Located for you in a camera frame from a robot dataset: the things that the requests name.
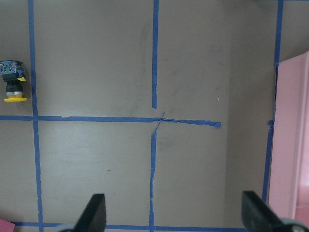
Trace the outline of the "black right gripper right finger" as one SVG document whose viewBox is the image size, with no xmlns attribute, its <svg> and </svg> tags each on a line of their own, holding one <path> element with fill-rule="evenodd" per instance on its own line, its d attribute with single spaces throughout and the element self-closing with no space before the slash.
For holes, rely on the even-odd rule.
<svg viewBox="0 0 309 232">
<path fill-rule="evenodd" d="M 248 232 L 286 232 L 284 223 L 254 191 L 243 191 L 241 220 Z"/>
</svg>

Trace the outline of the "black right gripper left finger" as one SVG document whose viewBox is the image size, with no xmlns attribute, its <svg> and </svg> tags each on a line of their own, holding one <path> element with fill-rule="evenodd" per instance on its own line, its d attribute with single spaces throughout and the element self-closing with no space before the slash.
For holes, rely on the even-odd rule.
<svg viewBox="0 0 309 232">
<path fill-rule="evenodd" d="M 105 195 L 94 194 L 74 226 L 75 232 L 103 232 L 106 227 Z"/>
</svg>

